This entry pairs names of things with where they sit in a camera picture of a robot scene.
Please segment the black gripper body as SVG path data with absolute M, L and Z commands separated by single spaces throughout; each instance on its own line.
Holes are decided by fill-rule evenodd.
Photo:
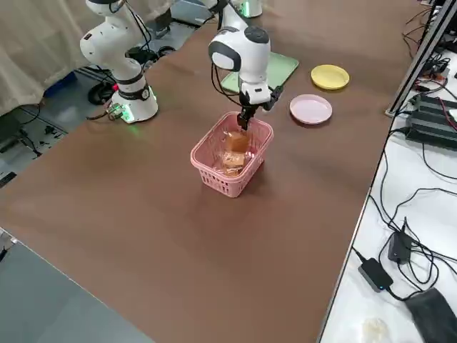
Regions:
M 238 98 L 241 104 L 242 112 L 246 112 L 249 116 L 253 116 L 259 108 L 259 104 L 251 103 L 251 98 L 248 92 L 243 93 L 241 91 L 238 95 Z

